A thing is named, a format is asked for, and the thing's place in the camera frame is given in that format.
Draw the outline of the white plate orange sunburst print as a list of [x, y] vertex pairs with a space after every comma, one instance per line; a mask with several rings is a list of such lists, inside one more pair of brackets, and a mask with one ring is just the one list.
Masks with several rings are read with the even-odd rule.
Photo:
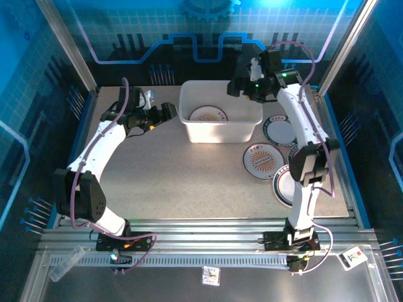
[[224, 122], [228, 121], [228, 117], [224, 110], [216, 106], [200, 106], [191, 112], [189, 120]]
[[242, 163], [251, 176], [269, 181], [285, 165], [285, 159], [275, 146], [268, 143], [254, 143], [245, 149]]

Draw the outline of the white plastic bin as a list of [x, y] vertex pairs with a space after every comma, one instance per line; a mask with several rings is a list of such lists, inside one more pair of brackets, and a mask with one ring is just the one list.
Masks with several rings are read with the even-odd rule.
[[[263, 105], [245, 96], [227, 94], [229, 81], [186, 81], [179, 94], [179, 119], [192, 143], [243, 143], [251, 139], [263, 120]], [[228, 121], [190, 121], [191, 112], [200, 106], [216, 106]]]

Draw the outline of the white plate navy lettered rim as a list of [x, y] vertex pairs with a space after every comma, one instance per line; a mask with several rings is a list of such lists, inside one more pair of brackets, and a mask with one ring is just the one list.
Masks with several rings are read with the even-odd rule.
[[266, 139], [277, 147], [293, 147], [297, 137], [287, 115], [272, 115], [263, 124]]

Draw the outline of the white plate green red rim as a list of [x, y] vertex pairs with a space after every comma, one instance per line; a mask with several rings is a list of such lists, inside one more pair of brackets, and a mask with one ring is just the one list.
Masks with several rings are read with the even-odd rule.
[[291, 208], [295, 190], [295, 181], [292, 179], [289, 165], [284, 165], [275, 173], [272, 188], [277, 200], [284, 206]]

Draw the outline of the small controller board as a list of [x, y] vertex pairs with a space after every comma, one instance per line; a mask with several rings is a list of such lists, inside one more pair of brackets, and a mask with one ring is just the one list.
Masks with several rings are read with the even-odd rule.
[[114, 274], [124, 272], [125, 268], [120, 265], [132, 264], [132, 257], [122, 255], [118, 249], [113, 249], [110, 254], [110, 265]]
[[291, 273], [299, 273], [304, 271], [308, 265], [308, 258], [302, 255], [287, 256], [287, 266]]

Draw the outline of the small white packet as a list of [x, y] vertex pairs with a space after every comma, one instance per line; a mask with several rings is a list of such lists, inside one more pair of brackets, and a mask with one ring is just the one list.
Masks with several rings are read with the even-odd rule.
[[220, 273], [219, 267], [203, 266], [201, 283], [208, 286], [220, 286]]

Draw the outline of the clear plastic box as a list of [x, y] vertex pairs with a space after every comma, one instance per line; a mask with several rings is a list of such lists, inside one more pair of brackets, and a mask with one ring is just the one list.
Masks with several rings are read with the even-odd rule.
[[54, 268], [49, 272], [49, 278], [53, 282], [60, 281], [86, 254], [86, 251], [80, 246], [73, 248], [66, 256], [62, 258]]

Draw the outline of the white card red logo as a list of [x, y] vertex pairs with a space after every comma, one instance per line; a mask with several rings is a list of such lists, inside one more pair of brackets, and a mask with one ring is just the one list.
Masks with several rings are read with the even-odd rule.
[[368, 257], [358, 245], [346, 249], [338, 254], [337, 257], [345, 271], [350, 271], [368, 260]]

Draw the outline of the blue table side rail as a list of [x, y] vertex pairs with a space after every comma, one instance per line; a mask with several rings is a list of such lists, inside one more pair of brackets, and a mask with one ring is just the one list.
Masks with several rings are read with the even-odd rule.
[[[97, 93], [91, 92], [88, 95], [88, 98], [84, 104], [84, 109], [82, 111], [81, 118], [79, 120], [79, 124], [76, 130], [76, 134], [74, 137], [74, 141], [71, 147], [71, 151], [69, 154], [69, 158], [67, 160], [67, 165], [69, 165], [73, 160], [77, 158], [77, 156], [82, 152], [86, 145], [86, 138], [89, 132], [89, 127], [91, 125], [92, 114], [94, 111], [94, 105], [96, 102]], [[54, 202], [52, 211], [50, 213], [50, 218], [47, 222], [46, 229], [53, 229], [57, 227], [58, 221], [60, 220], [60, 215], [57, 212], [56, 208], [56, 199], [53, 198]]]

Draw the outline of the aluminium frame post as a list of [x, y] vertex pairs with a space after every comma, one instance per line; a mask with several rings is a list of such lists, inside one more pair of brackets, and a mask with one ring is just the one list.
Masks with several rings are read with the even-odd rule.
[[71, 61], [85, 88], [89, 92], [96, 92], [97, 83], [54, 2], [52, 0], [35, 0], [35, 2]]
[[319, 84], [318, 95], [320, 97], [324, 97], [333, 80], [335, 80], [335, 77], [347, 59], [360, 33], [369, 20], [369, 17], [372, 15], [377, 3], [378, 0], [362, 0], [360, 7], [358, 8], [353, 20], [350, 22], [349, 27]]

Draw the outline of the aluminium frame rail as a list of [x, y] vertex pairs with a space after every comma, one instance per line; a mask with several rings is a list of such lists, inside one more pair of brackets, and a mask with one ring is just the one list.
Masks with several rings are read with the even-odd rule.
[[[318, 219], [317, 224], [332, 231], [334, 244], [352, 246], [377, 241], [374, 230], [358, 226], [354, 218]], [[174, 219], [132, 220], [135, 232], [154, 232], [155, 254], [253, 254], [264, 248], [257, 243], [263, 232], [283, 230], [284, 219]], [[38, 250], [61, 254], [80, 245], [94, 250], [95, 236], [89, 229], [73, 229], [69, 220], [58, 228], [45, 230]]]

